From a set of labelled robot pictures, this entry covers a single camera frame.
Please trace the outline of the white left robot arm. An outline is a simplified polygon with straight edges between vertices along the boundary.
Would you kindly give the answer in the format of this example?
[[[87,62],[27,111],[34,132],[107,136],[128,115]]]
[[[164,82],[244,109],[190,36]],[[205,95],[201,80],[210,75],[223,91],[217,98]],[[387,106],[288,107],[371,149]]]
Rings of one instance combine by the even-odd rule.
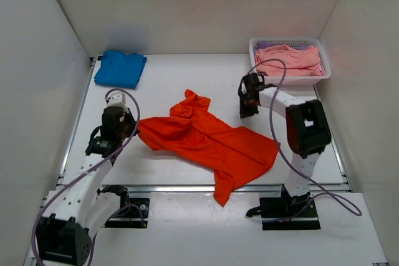
[[[98,231],[130,209],[124,186],[101,184],[137,130],[138,118],[126,105],[106,105],[76,177],[47,200],[35,220],[31,244],[38,265],[90,265]]]

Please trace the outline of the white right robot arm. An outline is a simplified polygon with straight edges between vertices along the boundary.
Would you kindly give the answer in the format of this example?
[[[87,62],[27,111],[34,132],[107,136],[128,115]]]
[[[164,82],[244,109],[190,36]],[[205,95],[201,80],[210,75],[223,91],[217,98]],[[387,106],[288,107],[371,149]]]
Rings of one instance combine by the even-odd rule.
[[[269,124],[274,130],[272,113],[286,120],[286,133],[292,159],[289,174],[281,188],[279,198],[247,211],[247,217],[271,212],[273,217],[292,219],[312,204],[310,179],[332,135],[323,106],[319,100],[305,101],[294,97],[273,84],[266,84],[262,75],[245,75],[238,88],[240,117],[258,113],[259,107],[269,109]]]

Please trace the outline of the orange t shirt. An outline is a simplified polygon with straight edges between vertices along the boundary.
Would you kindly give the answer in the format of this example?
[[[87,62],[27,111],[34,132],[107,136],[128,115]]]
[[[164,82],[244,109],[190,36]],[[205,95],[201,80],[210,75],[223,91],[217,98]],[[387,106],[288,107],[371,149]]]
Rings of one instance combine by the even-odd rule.
[[[139,138],[153,151],[177,156],[213,170],[214,199],[224,206],[231,193],[268,172],[278,148],[249,128],[231,127],[208,111],[211,100],[192,90],[170,108],[169,116],[140,120]]]

